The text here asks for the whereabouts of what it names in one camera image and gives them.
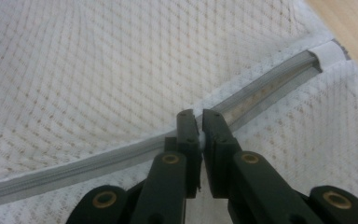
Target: zipper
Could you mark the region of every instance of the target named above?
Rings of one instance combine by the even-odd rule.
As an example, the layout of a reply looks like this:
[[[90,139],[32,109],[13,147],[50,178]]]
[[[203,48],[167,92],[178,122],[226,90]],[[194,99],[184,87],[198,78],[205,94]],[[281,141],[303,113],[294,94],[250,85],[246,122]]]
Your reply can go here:
[[[235,131],[294,88],[319,74],[318,64],[315,55],[308,51],[301,52],[211,109],[222,113],[231,131]],[[201,127],[202,117],[197,116],[196,121]],[[3,180],[0,182],[0,204],[63,188],[152,160],[163,150],[165,137],[174,134],[175,130],[82,161]]]

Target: white fabric bag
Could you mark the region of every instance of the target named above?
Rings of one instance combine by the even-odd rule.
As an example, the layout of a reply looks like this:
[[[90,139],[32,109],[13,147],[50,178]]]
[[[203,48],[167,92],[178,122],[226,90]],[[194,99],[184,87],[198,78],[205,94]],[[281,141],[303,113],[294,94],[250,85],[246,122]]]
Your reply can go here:
[[[302,1],[0,0],[0,223],[145,179],[188,108],[225,112],[294,189],[358,196],[358,68],[333,39]],[[186,223],[229,223],[205,181]]]

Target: zipper opening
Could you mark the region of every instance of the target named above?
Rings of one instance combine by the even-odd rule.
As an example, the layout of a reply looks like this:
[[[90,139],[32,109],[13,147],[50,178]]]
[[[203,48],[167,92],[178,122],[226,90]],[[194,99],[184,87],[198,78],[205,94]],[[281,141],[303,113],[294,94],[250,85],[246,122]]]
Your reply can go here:
[[[308,51],[301,52],[272,68],[211,109],[228,117],[226,120],[231,131],[236,130],[292,91],[293,88],[314,77],[315,73],[318,74],[317,66],[316,56]],[[311,74],[300,76],[310,68],[314,70]],[[293,82],[296,83],[295,85],[287,88],[292,80],[297,80],[298,77],[302,78],[301,81],[295,81]],[[279,93],[279,97],[274,97],[274,100],[271,100],[276,93]],[[202,117],[197,116],[196,121],[201,127]],[[157,153],[163,150],[165,136],[174,134],[175,131],[171,131],[83,161],[2,181],[0,182],[0,204],[32,197],[152,160]]]

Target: zipper teeth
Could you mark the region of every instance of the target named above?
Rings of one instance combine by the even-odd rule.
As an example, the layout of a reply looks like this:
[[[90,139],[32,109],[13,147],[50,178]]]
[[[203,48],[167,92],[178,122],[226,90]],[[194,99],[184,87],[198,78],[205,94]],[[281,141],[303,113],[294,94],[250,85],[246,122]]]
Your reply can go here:
[[[276,80],[276,78],[285,77],[285,75],[287,75],[287,73],[289,73],[290,71],[293,71],[293,69],[298,69],[299,67],[310,65],[316,62],[317,62],[316,57],[311,55],[309,52],[304,51],[302,53],[299,53],[297,54],[297,56],[273,68],[262,77],[258,78],[251,84],[239,90],[237,93],[234,93],[233,95],[228,97],[224,102],[214,106],[212,110],[215,110],[220,113],[227,112],[229,109],[233,108],[235,105],[243,101],[243,99],[252,96],[253,94],[255,94],[255,92],[257,92],[264,86]],[[200,124],[201,116],[196,117],[196,121],[198,124]],[[82,175],[87,175],[87,173],[91,173],[92,171],[96,171],[108,166],[112,166],[116,163],[121,163],[129,160],[138,160],[139,162],[141,162],[141,161],[147,161],[149,159],[152,159],[153,157],[149,158],[146,156],[146,154],[159,152],[160,150],[162,150],[164,144],[164,137],[167,135],[173,135],[174,133],[175,131],[168,132],[153,137],[152,139],[145,140],[141,143],[127,146],[127,147],[122,147],[89,159],[85,159],[83,161],[73,162],[71,164],[42,171],[37,174],[31,174],[31,175],[15,178],[12,180],[8,180],[6,182],[1,182],[0,204],[19,200],[19,197],[11,197],[13,198],[11,200],[10,199],[5,200],[4,197],[13,194],[18,194],[28,189],[33,189],[43,185],[50,185],[49,189],[43,188],[39,190],[39,192],[33,192],[32,195],[23,196],[22,199],[26,197],[34,196],[36,194],[44,193],[49,190],[59,189],[68,185],[79,183],[97,176],[107,175],[118,169],[116,170],[113,169],[106,172],[99,172],[96,176],[88,175],[87,179],[79,180],[79,177]],[[74,177],[75,179],[77,179],[77,181],[75,180],[72,181],[68,180],[66,182],[63,181],[65,179],[69,179],[70,177]]]

